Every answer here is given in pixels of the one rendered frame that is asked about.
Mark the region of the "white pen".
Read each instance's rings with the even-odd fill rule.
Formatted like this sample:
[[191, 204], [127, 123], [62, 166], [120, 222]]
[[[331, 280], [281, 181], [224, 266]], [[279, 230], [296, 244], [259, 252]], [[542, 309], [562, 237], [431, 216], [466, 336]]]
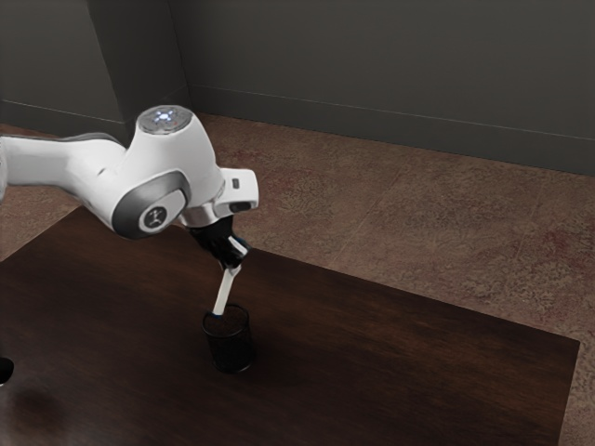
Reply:
[[221, 284], [218, 289], [218, 295], [215, 301], [215, 305], [212, 309], [212, 314], [215, 317], [221, 317], [224, 314], [225, 308], [228, 303], [229, 295], [231, 293], [231, 287], [235, 276], [241, 271], [242, 267], [225, 269], [223, 272]]

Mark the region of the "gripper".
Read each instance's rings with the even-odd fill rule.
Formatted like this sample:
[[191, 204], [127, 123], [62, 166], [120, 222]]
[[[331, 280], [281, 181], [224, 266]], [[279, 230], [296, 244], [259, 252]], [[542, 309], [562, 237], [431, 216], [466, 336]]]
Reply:
[[233, 218], [224, 217], [202, 228], [188, 228], [199, 245], [214, 257], [223, 269], [237, 269], [252, 249], [233, 231]]

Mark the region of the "black mesh pen holder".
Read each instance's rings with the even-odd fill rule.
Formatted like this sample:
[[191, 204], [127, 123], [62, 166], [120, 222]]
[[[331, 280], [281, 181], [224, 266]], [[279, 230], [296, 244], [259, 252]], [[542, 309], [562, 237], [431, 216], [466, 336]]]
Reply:
[[202, 320], [213, 365], [225, 374], [246, 370], [256, 357], [252, 342], [248, 311], [236, 304], [227, 304], [222, 315], [207, 312]]

